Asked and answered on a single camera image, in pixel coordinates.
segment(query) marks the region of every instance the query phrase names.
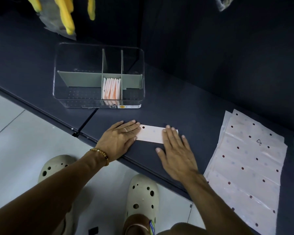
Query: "clear plastic storage box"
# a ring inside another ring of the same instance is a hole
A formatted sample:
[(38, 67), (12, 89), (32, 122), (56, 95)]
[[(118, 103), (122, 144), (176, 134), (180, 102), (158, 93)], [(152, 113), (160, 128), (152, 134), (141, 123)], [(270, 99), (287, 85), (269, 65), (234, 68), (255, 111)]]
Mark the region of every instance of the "clear plastic storage box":
[[(104, 78), (121, 81), (120, 100), (102, 99)], [(144, 52), (136, 47), (60, 43), (53, 96), (66, 108), (140, 108), (145, 98)]]

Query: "left hand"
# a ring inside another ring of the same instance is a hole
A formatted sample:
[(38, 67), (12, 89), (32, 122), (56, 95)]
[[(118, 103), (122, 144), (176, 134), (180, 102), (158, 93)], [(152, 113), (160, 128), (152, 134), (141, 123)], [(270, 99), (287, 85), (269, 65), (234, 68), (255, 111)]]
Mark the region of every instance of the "left hand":
[(123, 121), (115, 123), (103, 133), (95, 148), (104, 151), (109, 161), (112, 162), (127, 152), (129, 147), (137, 139), (140, 131), (140, 123), (132, 120), (127, 123)]

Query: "tile grout line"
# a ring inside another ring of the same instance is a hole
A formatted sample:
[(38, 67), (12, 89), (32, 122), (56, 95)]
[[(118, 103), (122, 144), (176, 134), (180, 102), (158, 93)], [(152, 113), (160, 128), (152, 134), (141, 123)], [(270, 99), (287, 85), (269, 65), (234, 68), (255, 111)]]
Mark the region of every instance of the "tile grout line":
[(194, 203), (192, 203), (191, 210), (189, 211), (189, 215), (188, 215), (188, 218), (187, 218), (187, 223), (188, 223), (188, 221), (189, 221), (189, 217), (191, 216), (191, 212), (192, 212), (193, 206), (194, 206)]
[(16, 116), (14, 119), (12, 119), (12, 121), (10, 123), (8, 123), (2, 130), (0, 130), (0, 133), (6, 128), (8, 127), (17, 117), (19, 117), (25, 110), (23, 110), (21, 113), (19, 113), (18, 116)]

